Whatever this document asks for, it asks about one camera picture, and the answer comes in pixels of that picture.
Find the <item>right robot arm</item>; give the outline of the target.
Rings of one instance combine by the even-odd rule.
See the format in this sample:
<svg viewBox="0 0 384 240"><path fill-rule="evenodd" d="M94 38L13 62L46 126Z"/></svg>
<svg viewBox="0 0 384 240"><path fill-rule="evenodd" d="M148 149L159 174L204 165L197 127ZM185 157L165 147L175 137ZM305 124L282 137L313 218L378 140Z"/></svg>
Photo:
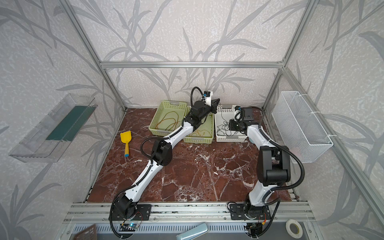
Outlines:
<svg viewBox="0 0 384 240"><path fill-rule="evenodd" d="M272 140L261 122L254 119L254 109L254 107L235 106L235 116L230 120L230 130L247 135L248 139L259 149L258 181L244 203L244 212L249 216L254 216L263 207L278 202L278 199L268 201L274 192L296 188L305 178L303 163L287 146L282 146ZM291 180L291 159L297 162L301 173L295 183L287 186L286 183Z"/></svg>

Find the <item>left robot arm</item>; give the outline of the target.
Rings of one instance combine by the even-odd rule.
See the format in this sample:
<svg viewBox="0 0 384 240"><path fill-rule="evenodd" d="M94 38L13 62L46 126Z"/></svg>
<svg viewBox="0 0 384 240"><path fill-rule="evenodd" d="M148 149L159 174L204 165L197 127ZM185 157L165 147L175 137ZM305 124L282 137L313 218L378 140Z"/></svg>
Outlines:
<svg viewBox="0 0 384 240"><path fill-rule="evenodd" d="M212 91L193 87L190 95L191 109L182 119L181 125L165 137L150 137L141 144L142 154L149 159L145 169L134 183L114 197L109 221L128 220L135 216L137 203L143 192L157 175L173 159L173 148L186 136L192 134L209 114L217 113L220 99L213 99Z"/></svg>

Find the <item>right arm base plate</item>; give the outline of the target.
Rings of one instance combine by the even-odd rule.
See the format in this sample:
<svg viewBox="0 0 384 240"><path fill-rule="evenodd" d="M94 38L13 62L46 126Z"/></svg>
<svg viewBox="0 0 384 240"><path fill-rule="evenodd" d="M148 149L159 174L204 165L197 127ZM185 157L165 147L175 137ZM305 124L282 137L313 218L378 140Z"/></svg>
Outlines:
<svg viewBox="0 0 384 240"><path fill-rule="evenodd" d="M245 206L244 203L235 202L227 203L227 209L231 214L232 220L270 220L271 211L268 206Z"/></svg>

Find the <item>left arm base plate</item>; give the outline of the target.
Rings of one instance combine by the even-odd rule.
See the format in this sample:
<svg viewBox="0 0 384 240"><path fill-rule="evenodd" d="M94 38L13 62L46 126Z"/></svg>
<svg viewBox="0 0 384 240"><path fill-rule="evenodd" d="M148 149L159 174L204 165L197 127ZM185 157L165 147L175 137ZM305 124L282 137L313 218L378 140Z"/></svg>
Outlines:
<svg viewBox="0 0 384 240"><path fill-rule="evenodd" d="M121 211L117 209L114 205L112 207L112 212L110 213L109 220L114 221L123 221L123 220L134 220L134 221L148 221L151 214L152 205L151 204L138 204L133 210L129 210L128 215L124 215Z"/></svg>

